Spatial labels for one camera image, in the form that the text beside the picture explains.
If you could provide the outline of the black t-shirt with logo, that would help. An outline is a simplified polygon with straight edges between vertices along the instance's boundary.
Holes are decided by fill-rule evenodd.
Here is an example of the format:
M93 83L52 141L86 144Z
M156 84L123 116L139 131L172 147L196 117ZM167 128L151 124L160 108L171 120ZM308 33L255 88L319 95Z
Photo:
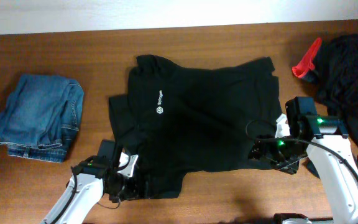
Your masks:
M190 172L269 170L249 159L254 136L275 134L282 114L271 58L214 70L140 55L127 93L111 96L115 140L139 156L149 197L176 198Z

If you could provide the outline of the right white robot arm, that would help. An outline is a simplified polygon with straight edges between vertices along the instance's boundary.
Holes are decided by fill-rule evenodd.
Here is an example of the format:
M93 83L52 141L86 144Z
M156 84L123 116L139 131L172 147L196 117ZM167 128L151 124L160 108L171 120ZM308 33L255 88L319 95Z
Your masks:
M249 158L267 161L275 170L295 174L308 158L323 183L331 223L358 223L358 168L344 122L317 113L314 100L297 96L273 127L275 136L254 137Z

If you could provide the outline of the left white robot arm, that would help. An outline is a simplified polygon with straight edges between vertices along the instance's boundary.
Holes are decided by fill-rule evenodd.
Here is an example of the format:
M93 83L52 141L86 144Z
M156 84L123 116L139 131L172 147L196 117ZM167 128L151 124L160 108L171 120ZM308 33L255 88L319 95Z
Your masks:
M64 193L41 222L83 223L104 195L117 204L146 197L149 184L137 173L138 160L122 144L102 140L97 155L71 168Z

